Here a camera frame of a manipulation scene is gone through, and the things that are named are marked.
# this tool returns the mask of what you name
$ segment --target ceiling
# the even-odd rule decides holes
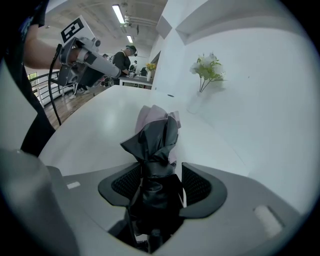
[[[127,40],[133,36],[135,45],[151,47],[157,36],[156,26],[167,0],[65,0],[46,14],[45,25],[39,37],[59,39],[59,33],[74,19],[82,15],[92,32],[99,39]],[[130,16],[131,27],[121,28],[112,5],[120,5],[123,16]]]

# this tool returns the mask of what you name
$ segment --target black fabric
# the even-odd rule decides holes
[[[179,195],[182,184],[168,157],[178,139],[177,121],[167,119],[148,123],[135,136],[120,145],[141,163],[142,185],[131,202],[130,214],[136,235],[160,230],[165,242],[181,225],[183,207]]]
[[[3,31],[4,35],[6,35],[4,42],[8,43],[4,59],[16,85],[37,112],[37,116],[24,138],[21,149],[27,153],[39,156],[43,147],[54,134],[55,129],[51,126],[45,111],[32,92],[32,86],[23,65],[23,56],[29,27],[35,24],[39,24],[39,27],[41,27],[45,24],[48,0],[21,1],[19,3],[14,2],[14,4],[19,5],[19,10],[23,10],[23,13],[15,15],[14,22],[9,26],[8,35],[5,33],[6,31]],[[4,10],[14,9],[17,9],[17,7],[10,9],[7,6],[7,8],[4,8]]]

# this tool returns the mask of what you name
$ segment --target wooden floor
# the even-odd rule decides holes
[[[106,90],[107,87],[96,86],[89,89],[90,93],[82,94],[77,93],[76,98],[69,99],[72,95],[72,91],[66,93],[64,96],[60,96],[54,100],[56,110],[60,117],[61,123],[63,123],[68,117],[70,117],[78,108],[91,100],[94,96]],[[46,116],[48,117],[52,126],[57,129],[59,127],[59,123],[54,112],[54,108],[51,103],[48,103],[44,107],[44,111]]]

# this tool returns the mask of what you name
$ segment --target yellow flower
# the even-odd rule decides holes
[[[156,64],[154,64],[154,63],[147,63],[146,64],[146,69],[148,70],[148,71],[152,71],[152,70],[155,70],[156,69]]]

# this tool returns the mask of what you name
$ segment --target mesh pad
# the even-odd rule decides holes
[[[138,166],[114,180],[112,189],[118,194],[132,200],[141,181],[141,167]]]
[[[187,206],[205,199],[211,192],[211,184],[197,173],[182,165],[182,184]]]

